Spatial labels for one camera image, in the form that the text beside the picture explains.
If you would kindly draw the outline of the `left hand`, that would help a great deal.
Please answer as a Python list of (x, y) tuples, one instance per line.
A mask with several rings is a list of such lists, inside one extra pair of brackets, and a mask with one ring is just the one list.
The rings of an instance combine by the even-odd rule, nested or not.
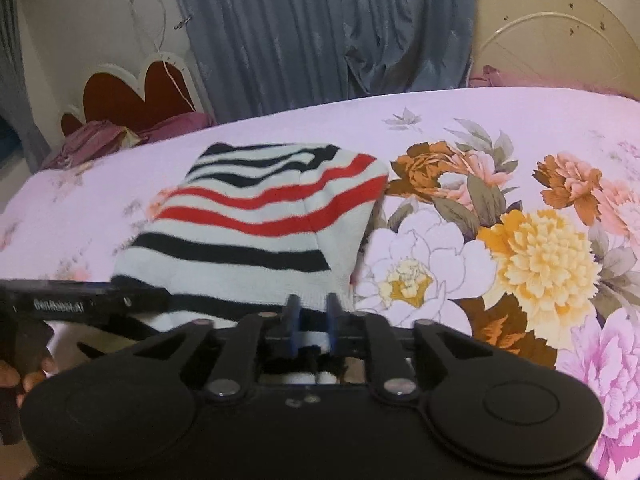
[(20, 408), (27, 393), (31, 392), (36, 385), (46, 380), (50, 375), (58, 370), (55, 359), (47, 354), (41, 361), (39, 367), (26, 375), (21, 375), (13, 366), (6, 361), (0, 361), (0, 388), (4, 390), (15, 390), (13, 393), (16, 405)]

